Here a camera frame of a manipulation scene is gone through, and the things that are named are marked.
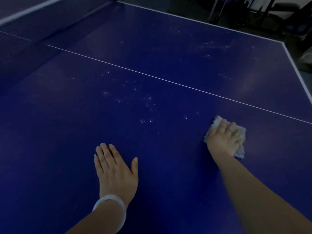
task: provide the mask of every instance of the right hand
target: right hand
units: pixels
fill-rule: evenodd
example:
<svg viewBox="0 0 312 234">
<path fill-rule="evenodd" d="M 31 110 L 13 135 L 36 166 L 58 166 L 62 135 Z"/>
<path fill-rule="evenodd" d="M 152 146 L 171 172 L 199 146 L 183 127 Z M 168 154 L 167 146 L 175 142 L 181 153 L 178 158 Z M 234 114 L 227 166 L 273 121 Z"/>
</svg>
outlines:
<svg viewBox="0 0 312 234">
<path fill-rule="evenodd" d="M 138 188 L 138 158 L 132 160 L 130 170 L 114 145 L 107 148 L 101 143 L 96 147 L 96 153 L 94 163 L 99 177 L 99 197 L 116 195 L 127 208 Z"/>
<path fill-rule="evenodd" d="M 240 130 L 235 131 L 236 123 L 232 122 L 226 129 L 227 121 L 223 119 L 218 128 L 212 127 L 207 139 L 208 150 L 216 161 L 220 156 L 233 156 L 244 139 L 238 139 Z"/>
</svg>

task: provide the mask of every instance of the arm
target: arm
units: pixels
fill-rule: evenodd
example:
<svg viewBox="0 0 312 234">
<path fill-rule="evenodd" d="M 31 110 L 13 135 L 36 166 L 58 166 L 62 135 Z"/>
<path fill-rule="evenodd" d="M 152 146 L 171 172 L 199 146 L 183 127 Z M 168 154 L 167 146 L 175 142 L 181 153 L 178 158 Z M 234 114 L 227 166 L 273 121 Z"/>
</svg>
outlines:
<svg viewBox="0 0 312 234">
<path fill-rule="evenodd" d="M 123 218 L 123 210 L 115 200 L 106 200 L 77 223 L 66 234 L 115 234 Z"/>
<path fill-rule="evenodd" d="M 233 154 L 238 140 L 235 123 L 226 129 L 226 120 L 212 128 L 208 150 L 219 167 L 224 185 L 248 233 L 311 233 L 312 223 L 254 177 Z"/>
<path fill-rule="evenodd" d="M 127 208 L 138 187 L 138 159 L 133 159 L 130 170 L 114 145 L 110 144 L 107 148 L 101 143 L 96 147 L 96 153 L 94 163 L 99 177 L 100 198 L 116 195 Z M 117 201 L 103 201 L 66 234 L 115 234 L 123 220 L 123 212 Z"/>
</svg>

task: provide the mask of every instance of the blue table surface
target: blue table surface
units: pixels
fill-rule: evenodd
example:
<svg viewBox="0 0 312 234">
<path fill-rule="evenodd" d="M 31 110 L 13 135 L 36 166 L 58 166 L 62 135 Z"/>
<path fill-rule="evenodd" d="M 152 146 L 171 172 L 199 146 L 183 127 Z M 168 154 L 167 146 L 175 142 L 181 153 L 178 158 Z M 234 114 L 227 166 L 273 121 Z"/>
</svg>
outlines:
<svg viewBox="0 0 312 234">
<path fill-rule="evenodd" d="M 42 51 L 49 44 L 312 122 L 279 42 L 122 3 L 95 15 L 103 24 L 91 34 L 70 42 L 67 30 Z M 90 213 L 101 142 L 128 165 L 138 157 L 120 233 L 243 233 L 203 142 L 216 115 L 247 128 L 242 164 L 312 220 L 311 124 L 81 55 L 59 50 L 0 95 L 0 233 L 61 234 Z"/>
</svg>

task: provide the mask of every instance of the white bangle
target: white bangle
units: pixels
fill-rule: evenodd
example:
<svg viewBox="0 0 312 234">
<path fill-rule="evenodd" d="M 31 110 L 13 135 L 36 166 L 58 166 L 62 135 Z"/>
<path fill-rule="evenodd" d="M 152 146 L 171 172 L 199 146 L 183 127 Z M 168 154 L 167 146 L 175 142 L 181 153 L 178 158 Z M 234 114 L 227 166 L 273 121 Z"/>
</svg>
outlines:
<svg viewBox="0 0 312 234">
<path fill-rule="evenodd" d="M 122 199 L 121 199 L 120 197 L 118 197 L 117 195 L 106 195 L 106 196 L 103 196 L 102 198 L 100 198 L 100 199 L 96 202 L 96 204 L 94 205 L 92 211 L 94 211 L 94 210 L 95 210 L 102 202 L 104 202 L 105 200 L 115 200 L 115 201 L 117 201 L 117 202 L 121 205 L 121 207 L 122 207 L 122 209 L 123 209 L 124 217 L 123 217 L 123 219 L 122 219 L 121 224 L 120 224 L 119 227 L 118 227 L 117 232 L 119 232 L 120 229 L 123 227 L 124 222 L 126 221 L 126 216 L 127 216 L 126 205 L 124 204 L 124 202 L 122 201 Z"/>
</svg>

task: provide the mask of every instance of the cloth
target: cloth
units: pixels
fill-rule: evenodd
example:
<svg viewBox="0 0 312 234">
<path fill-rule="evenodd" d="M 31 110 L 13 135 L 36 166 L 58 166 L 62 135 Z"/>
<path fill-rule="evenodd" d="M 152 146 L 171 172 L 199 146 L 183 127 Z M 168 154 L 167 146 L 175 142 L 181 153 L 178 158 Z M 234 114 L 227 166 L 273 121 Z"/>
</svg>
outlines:
<svg viewBox="0 0 312 234">
<path fill-rule="evenodd" d="M 214 121 L 213 121 L 213 124 L 211 125 L 211 127 L 213 126 L 213 127 L 218 128 L 219 125 L 220 125 L 220 122 L 222 121 L 222 119 L 223 119 L 222 117 L 216 116 Z M 207 143 L 207 138 L 208 138 L 208 135 L 209 135 L 209 132 L 210 132 L 210 128 L 207 131 L 206 135 L 204 136 L 204 142 L 205 143 Z M 241 130 L 242 131 L 241 135 L 239 136 L 239 139 L 240 138 L 244 138 L 244 139 L 246 138 L 246 128 L 236 125 L 235 130 Z M 234 154 L 234 157 L 244 158 L 244 154 L 245 154 L 244 147 L 242 145 L 240 145 L 238 147 L 238 149 L 236 150 L 236 152 Z"/>
</svg>

